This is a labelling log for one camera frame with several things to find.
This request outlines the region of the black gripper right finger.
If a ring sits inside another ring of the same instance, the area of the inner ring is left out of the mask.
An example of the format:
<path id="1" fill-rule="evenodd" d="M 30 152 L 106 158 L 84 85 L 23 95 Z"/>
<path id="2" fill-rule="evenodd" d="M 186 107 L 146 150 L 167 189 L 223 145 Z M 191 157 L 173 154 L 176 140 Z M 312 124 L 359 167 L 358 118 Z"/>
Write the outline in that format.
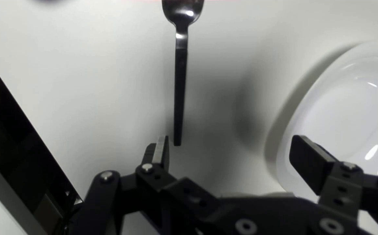
<path id="1" fill-rule="evenodd" d="M 307 136 L 292 137 L 290 162 L 308 187 L 320 195 L 338 159 Z"/>

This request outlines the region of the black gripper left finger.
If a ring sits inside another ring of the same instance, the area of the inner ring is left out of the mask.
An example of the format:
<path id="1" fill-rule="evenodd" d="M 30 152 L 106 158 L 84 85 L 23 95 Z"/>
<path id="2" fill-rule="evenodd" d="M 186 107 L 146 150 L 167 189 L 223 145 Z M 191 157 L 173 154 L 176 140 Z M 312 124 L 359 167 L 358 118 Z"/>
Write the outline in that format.
<path id="1" fill-rule="evenodd" d="M 170 142 L 167 136 L 159 137 L 157 142 L 146 148 L 143 163 L 159 165 L 165 170 L 170 167 Z"/>

